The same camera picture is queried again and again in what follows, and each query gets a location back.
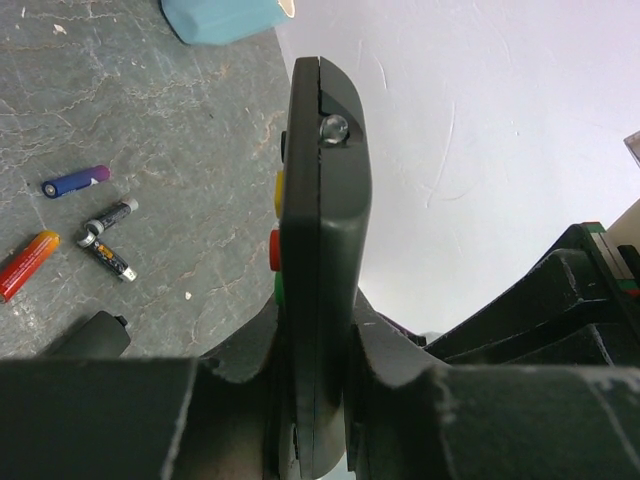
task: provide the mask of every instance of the black battery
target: black battery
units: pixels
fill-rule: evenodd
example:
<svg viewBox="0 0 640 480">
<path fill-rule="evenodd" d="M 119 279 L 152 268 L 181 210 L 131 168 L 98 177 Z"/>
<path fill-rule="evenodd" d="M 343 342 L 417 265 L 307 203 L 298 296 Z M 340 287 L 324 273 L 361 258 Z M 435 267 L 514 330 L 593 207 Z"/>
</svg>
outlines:
<svg viewBox="0 0 640 480">
<path fill-rule="evenodd" d="M 133 282 L 138 276 L 120 255 L 98 240 L 98 237 L 92 232 L 87 231 L 86 235 L 81 240 L 78 240 L 78 245 L 91 252 L 100 263 L 115 273 L 121 280 Z"/>
<path fill-rule="evenodd" d="M 111 228 L 131 212 L 138 209 L 138 202 L 135 198 L 125 197 L 117 205 L 98 216 L 89 220 L 84 227 L 94 235 L 100 235 L 107 228 Z"/>
</svg>

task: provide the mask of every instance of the table surface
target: table surface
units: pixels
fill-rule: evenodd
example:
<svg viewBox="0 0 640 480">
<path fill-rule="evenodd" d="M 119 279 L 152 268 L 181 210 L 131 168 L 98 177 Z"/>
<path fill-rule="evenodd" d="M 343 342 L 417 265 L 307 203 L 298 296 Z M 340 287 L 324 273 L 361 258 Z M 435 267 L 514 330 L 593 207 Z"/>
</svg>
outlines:
<svg viewBox="0 0 640 480">
<path fill-rule="evenodd" d="M 129 320 L 125 355 L 209 350 L 272 291 L 289 91 L 275 35 L 190 47 L 151 0 L 9 0 L 0 27 L 0 261 L 41 230 L 62 238 L 0 305 L 0 357 L 37 354 L 99 310 Z M 108 182 L 41 193 L 98 164 Z M 138 272 L 132 284 L 74 243 L 126 194 L 139 210 L 101 238 Z"/>
</svg>

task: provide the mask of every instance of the yellow button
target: yellow button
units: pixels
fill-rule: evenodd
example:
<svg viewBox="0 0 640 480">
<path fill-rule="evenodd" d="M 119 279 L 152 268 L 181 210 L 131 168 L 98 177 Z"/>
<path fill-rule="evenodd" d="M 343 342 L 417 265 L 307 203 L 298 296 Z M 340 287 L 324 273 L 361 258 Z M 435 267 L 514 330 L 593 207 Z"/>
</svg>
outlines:
<svg viewBox="0 0 640 480">
<path fill-rule="evenodd" d="M 280 170 L 276 177 L 276 193 L 273 197 L 273 204 L 276 209 L 276 217 L 280 218 L 282 213 L 282 188 L 284 184 L 284 172 Z"/>
</svg>

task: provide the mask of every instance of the orange battery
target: orange battery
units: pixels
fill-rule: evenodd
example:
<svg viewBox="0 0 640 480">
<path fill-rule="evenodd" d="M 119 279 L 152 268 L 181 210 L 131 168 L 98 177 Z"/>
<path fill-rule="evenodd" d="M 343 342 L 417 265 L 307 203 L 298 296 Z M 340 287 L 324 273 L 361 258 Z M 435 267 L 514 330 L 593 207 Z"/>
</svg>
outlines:
<svg viewBox="0 0 640 480">
<path fill-rule="evenodd" d="M 51 230 L 38 234 L 33 242 L 0 273 L 0 303 L 11 300 L 29 277 L 60 245 L 60 236 Z"/>
</svg>

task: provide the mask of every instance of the battery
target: battery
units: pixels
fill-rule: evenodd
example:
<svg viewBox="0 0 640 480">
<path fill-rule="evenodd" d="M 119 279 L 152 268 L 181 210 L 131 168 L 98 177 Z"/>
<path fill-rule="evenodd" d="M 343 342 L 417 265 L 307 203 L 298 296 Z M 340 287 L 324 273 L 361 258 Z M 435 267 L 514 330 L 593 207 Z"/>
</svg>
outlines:
<svg viewBox="0 0 640 480">
<path fill-rule="evenodd" d="M 96 165 L 71 175 L 47 180 L 42 184 L 42 192 L 49 198 L 58 198 L 109 180 L 109 177 L 111 177 L 111 172 L 107 167 Z"/>
<path fill-rule="evenodd" d="M 44 261 L 60 245 L 60 236 L 51 230 L 45 230 L 25 248 L 0 273 L 0 303 L 11 300 L 18 290 L 35 273 Z"/>
<path fill-rule="evenodd" d="M 124 197 L 117 205 L 110 208 L 98 218 L 89 220 L 84 227 L 94 235 L 100 235 L 107 228 L 111 228 L 131 212 L 138 209 L 138 202 L 135 198 Z"/>
<path fill-rule="evenodd" d="M 85 236 L 78 240 L 81 248 L 89 250 L 100 263 L 115 273 L 120 280 L 133 282 L 138 274 L 129 267 L 124 259 L 98 240 L 98 237 L 91 232 L 85 232 Z"/>
</svg>

